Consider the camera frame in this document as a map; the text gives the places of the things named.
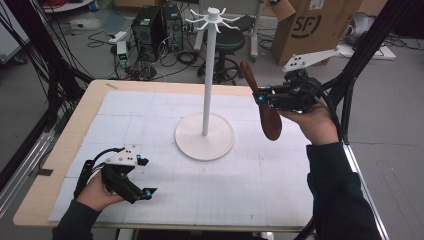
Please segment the black rolling stool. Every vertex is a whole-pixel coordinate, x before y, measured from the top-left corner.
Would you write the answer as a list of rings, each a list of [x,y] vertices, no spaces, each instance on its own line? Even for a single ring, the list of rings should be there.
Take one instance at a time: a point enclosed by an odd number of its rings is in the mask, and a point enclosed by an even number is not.
[[[216,36],[216,56],[213,68],[214,83],[231,82],[235,85],[237,78],[243,78],[239,64],[229,58],[229,55],[234,55],[244,45],[245,37],[241,31],[228,28],[220,29],[220,33]]]

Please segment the large black computer tower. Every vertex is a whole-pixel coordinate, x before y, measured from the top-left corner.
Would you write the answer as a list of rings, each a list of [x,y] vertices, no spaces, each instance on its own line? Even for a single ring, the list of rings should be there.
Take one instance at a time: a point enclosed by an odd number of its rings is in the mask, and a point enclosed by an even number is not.
[[[143,6],[131,25],[139,57],[155,62],[159,45],[165,39],[162,11],[159,6]]]

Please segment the black metal frame stand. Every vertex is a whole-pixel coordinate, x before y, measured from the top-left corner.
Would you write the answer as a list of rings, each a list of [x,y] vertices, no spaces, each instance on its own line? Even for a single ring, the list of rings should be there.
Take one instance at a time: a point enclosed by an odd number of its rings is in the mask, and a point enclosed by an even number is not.
[[[322,85],[323,98],[329,107],[336,108],[338,116],[348,130],[347,135],[349,133],[354,85],[371,60],[371,57],[364,55],[364,52],[367,49],[376,50],[382,45],[412,2],[413,0],[387,0],[370,30],[356,49],[359,52],[350,58],[344,69],[335,78]]]

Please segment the aluminium rail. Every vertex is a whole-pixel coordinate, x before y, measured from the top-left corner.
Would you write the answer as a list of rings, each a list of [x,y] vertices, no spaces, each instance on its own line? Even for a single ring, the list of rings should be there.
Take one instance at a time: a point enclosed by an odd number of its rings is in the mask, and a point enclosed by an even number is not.
[[[29,144],[29,151],[24,155],[23,161],[0,191],[0,219],[6,214],[26,181],[41,169],[41,162],[52,150],[54,140],[54,132],[43,132]]]
[[[344,125],[344,122],[342,121],[342,119],[338,116],[337,112],[336,112],[336,108],[335,107],[328,107],[326,106],[327,111],[329,112],[329,114],[332,116],[332,120],[335,122],[335,125],[338,127],[338,134],[339,134],[339,139],[341,140],[341,142],[343,143],[343,149],[345,152],[345,155],[348,159],[350,168],[353,172],[356,172],[359,175],[359,179],[361,182],[361,191],[363,194],[364,199],[368,202],[372,212],[373,212],[373,216],[374,216],[374,221],[377,227],[377,230],[379,232],[380,238],[381,240],[390,240],[390,238],[388,237],[386,228],[383,224],[383,221],[380,217],[379,211],[374,203],[374,200],[372,198],[371,192],[367,186],[367,183],[365,181],[365,178],[362,174],[362,171],[359,167],[359,163],[355,157],[355,154],[353,152],[353,149],[351,147],[351,144],[349,143],[348,140],[348,135],[347,135],[347,128]]]

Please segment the narrow black computer tower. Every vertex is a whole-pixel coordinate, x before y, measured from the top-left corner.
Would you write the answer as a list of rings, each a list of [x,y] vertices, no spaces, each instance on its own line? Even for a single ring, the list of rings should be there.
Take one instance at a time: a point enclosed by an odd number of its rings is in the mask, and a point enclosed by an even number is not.
[[[168,50],[179,52],[183,49],[182,18],[175,4],[162,7]]]

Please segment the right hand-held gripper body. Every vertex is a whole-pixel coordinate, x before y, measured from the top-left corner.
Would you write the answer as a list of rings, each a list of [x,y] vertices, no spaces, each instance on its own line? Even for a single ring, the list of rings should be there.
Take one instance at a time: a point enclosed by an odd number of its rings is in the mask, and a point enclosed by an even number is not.
[[[322,84],[310,77],[306,68],[334,56],[334,49],[293,54],[283,67],[282,92],[275,94],[271,106],[282,111],[308,111],[324,95]]]

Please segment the person's right hand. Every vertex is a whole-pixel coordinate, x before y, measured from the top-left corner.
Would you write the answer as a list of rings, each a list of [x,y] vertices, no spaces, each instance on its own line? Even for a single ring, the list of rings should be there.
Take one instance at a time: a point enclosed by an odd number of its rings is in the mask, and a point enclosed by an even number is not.
[[[278,113],[282,117],[297,123],[312,145],[326,145],[340,141],[331,114],[321,104],[314,105],[307,112],[279,110]]]

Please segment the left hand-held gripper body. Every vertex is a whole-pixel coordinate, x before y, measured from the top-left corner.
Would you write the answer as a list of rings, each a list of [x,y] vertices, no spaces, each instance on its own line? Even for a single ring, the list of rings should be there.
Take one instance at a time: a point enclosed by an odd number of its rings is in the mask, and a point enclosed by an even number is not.
[[[128,174],[135,169],[136,156],[140,155],[131,148],[112,148],[116,155],[107,157],[101,168],[102,181],[109,191],[120,195],[124,200],[135,203],[142,199],[142,189],[132,183]]]

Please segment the white power strip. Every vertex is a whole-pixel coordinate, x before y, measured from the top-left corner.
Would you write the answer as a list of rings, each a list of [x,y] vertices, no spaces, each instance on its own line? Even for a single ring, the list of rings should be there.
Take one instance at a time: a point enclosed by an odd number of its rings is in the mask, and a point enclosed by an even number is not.
[[[109,43],[117,43],[121,41],[122,39],[124,39],[126,36],[127,36],[126,31],[120,31],[109,39]]]

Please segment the grey round appliance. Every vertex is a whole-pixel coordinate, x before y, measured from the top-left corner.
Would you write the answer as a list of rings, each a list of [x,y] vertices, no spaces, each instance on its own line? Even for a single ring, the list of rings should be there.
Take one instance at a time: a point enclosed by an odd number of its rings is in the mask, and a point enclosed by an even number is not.
[[[344,41],[350,45],[355,45],[370,30],[374,21],[375,19],[366,13],[355,14],[345,31]]]

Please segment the brown wooden spoon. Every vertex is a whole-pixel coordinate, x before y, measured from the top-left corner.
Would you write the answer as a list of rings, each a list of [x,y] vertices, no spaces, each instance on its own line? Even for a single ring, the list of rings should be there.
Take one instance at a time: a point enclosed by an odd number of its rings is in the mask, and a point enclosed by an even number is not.
[[[246,82],[248,83],[250,89],[253,93],[264,93],[261,88],[257,85],[253,71],[249,66],[247,61],[242,61],[240,63],[240,69]],[[282,131],[282,122],[279,113],[269,106],[269,104],[257,104],[259,107],[259,116],[262,130],[265,136],[271,140],[276,141]]]

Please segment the round white table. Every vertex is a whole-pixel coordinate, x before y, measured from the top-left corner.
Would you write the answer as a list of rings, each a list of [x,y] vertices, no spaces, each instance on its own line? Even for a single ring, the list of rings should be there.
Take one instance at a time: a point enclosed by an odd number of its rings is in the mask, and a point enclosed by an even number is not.
[[[94,0],[82,0],[81,2],[71,2],[70,0],[67,0],[66,3],[64,3],[61,6],[47,6],[45,5],[43,7],[43,10],[46,13],[58,13],[58,12],[65,12],[70,10],[75,10],[84,6],[88,6],[91,2]]]

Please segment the white hook rack stand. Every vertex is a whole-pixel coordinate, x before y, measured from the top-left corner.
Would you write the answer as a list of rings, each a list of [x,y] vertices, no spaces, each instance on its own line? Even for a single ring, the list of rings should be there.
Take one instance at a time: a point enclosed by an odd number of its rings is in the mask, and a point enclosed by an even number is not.
[[[203,112],[181,119],[175,129],[174,137],[178,148],[186,156],[197,161],[213,161],[226,155],[235,142],[231,123],[224,117],[210,112],[216,35],[220,32],[220,24],[233,29],[229,22],[238,20],[238,17],[225,18],[223,16],[225,8],[219,10],[209,7],[206,14],[196,13],[194,10],[191,12],[197,19],[188,19],[188,22],[203,22],[198,30],[208,31]]]

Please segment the white grid mat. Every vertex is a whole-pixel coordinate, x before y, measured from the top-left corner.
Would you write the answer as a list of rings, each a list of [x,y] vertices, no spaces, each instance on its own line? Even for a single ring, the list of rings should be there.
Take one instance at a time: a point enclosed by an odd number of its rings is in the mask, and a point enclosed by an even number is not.
[[[198,113],[194,94],[109,92],[65,175],[49,216],[58,221],[69,206],[86,160],[104,161],[112,148],[130,146],[149,160],[129,175],[139,187],[156,188],[150,200],[121,202],[104,210],[102,223],[173,226],[290,227],[311,217],[306,183],[307,139],[284,121],[276,141],[261,129],[247,96],[215,96],[211,110],[228,120],[235,143],[223,157],[201,162],[185,156],[174,141],[177,123]]]

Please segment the person's left hand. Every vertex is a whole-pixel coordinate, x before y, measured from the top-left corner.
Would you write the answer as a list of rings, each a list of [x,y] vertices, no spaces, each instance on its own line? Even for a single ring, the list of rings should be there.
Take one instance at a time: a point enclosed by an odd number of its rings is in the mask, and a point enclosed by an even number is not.
[[[123,198],[116,193],[109,192],[103,184],[102,175],[97,173],[90,179],[76,201],[93,210],[102,211],[112,204],[122,202]]]

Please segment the small white device green display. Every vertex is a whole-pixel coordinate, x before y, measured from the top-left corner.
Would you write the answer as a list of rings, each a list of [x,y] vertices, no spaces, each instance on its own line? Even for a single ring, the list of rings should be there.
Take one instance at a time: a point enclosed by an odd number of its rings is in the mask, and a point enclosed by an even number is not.
[[[128,65],[128,52],[127,43],[125,41],[118,41],[116,44],[116,54],[119,64],[125,68]]]

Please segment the white flat board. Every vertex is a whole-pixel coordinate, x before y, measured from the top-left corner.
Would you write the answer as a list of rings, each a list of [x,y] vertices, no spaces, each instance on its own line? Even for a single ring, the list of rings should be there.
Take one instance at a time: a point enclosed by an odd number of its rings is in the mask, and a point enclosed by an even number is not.
[[[334,57],[350,59],[355,53],[358,52],[359,50],[354,50],[351,45],[338,44],[334,49]],[[378,47],[376,50],[367,49],[364,52],[364,55],[369,55],[372,60],[394,61],[396,59],[396,55],[387,46],[384,45]]]

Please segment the brown cardboard box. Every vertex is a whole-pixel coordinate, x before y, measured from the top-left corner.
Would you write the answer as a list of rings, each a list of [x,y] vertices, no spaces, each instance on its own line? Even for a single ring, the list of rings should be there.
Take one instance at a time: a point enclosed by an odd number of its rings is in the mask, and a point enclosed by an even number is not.
[[[271,53],[279,66],[293,55],[334,49],[363,0],[269,0],[278,24]]]

